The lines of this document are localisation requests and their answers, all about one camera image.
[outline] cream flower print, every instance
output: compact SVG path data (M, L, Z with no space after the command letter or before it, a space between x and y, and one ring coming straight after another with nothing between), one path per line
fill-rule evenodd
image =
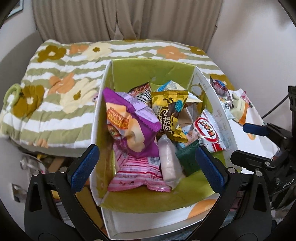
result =
M92 61L94 59L106 57L111 54L112 50L110 47L110 43L96 42L91 44L85 51L83 51L82 55L86 55L86 59Z
M59 104L63 107L63 111L69 114L77 110L80 106L85 105L87 102L92 102L95 93L97 93L97 83L97 80L90 82L87 78L83 78L67 93L61 94Z

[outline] beige curtain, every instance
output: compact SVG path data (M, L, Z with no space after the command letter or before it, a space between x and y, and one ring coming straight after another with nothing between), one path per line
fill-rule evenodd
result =
M32 0L44 40L158 39L207 50L222 0Z

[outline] blue gripper pad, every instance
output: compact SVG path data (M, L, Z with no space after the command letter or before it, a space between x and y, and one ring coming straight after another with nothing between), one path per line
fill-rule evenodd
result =
M210 183L214 192L221 194L227 182L227 173L220 160L216 160L212 154L203 146L196 148L195 159L204 173L207 181Z
M88 177L97 164L100 156L99 148L90 145L81 157L77 158L70 166L67 174L68 182L73 193L80 192Z
M243 131L258 136L267 136L269 134L266 126L259 126L255 124L245 123L242 127Z

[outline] striped bedding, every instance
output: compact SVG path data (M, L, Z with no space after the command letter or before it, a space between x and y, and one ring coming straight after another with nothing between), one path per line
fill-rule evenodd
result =
M61 44L47 40L31 58L20 84L6 94L0 137L56 156L80 156L91 143L96 97L106 65L116 58L188 63L231 85L199 48L159 40Z

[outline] picture frame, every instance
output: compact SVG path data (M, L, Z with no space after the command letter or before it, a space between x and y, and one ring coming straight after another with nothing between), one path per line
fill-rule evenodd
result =
M24 7L24 0L19 0L18 3L15 5L15 7L12 9L12 11L9 13L8 18L22 11L23 7Z

